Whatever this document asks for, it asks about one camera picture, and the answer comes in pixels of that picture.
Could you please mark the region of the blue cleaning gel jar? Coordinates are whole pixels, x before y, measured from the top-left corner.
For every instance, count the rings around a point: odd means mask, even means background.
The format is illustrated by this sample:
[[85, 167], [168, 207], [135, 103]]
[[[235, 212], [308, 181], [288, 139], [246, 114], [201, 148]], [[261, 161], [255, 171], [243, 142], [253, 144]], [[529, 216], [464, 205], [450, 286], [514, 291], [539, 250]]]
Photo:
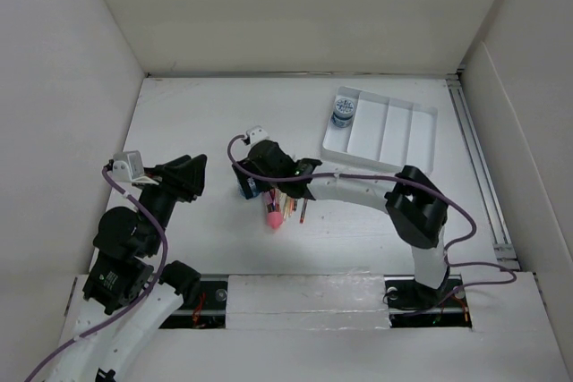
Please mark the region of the blue cleaning gel jar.
[[241, 177], [237, 180], [239, 193], [245, 199], [254, 199], [260, 195], [256, 181], [252, 177]]
[[336, 97], [330, 117], [334, 126], [345, 129], [350, 127], [355, 118], [357, 99]]

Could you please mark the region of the clear marker tube pink cap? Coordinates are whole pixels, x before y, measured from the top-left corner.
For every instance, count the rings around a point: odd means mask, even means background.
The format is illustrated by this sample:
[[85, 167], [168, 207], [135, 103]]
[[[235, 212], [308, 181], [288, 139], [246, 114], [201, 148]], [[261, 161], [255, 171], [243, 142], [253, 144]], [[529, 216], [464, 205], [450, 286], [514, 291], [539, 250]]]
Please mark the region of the clear marker tube pink cap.
[[275, 190], [265, 191], [262, 194], [266, 210], [267, 225], [277, 230], [283, 224], [284, 216], [280, 207], [280, 198]]

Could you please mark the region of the red gel pen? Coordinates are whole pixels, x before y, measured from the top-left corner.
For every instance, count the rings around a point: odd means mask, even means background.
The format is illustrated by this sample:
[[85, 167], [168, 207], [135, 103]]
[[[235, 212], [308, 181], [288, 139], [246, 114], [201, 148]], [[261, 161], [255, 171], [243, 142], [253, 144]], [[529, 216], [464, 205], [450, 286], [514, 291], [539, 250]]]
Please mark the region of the red gel pen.
[[299, 216], [299, 224], [303, 224], [304, 220], [305, 220], [305, 215], [306, 215], [306, 211], [307, 211], [307, 207], [308, 207], [308, 199], [303, 199], [302, 201], [302, 206], [301, 206], [301, 211], [300, 211], [300, 216]]

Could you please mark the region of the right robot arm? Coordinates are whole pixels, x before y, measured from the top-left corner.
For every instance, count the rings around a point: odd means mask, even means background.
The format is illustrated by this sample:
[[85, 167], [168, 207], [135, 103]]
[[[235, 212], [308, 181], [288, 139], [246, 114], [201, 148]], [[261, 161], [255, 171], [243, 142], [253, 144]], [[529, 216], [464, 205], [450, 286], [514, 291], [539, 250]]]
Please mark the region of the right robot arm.
[[248, 198], [252, 187], [276, 188], [292, 199], [340, 201], [388, 215], [414, 259], [414, 281], [405, 293], [405, 309], [423, 310], [445, 296], [449, 268], [443, 233], [449, 205], [420, 169], [404, 166], [396, 174], [375, 174], [315, 158], [295, 160], [272, 140], [251, 144], [240, 161], [229, 160]]

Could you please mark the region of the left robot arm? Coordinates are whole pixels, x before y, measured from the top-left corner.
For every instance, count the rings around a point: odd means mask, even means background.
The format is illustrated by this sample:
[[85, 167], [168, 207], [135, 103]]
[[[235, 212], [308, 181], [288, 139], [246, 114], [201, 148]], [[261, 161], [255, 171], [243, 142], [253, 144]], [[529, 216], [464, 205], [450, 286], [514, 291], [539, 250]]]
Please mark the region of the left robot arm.
[[127, 151], [104, 166], [104, 179], [132, 205], [98, 222], [73, 336], [49, 357], [49, 380], [124, 380], [166, 319], [197, 302], [201, 275], [167, 260], [166, 229], [177, 203], [202, 195], [206, 165], [205, 155], [183, 155], [146, 167], [140, 152]]

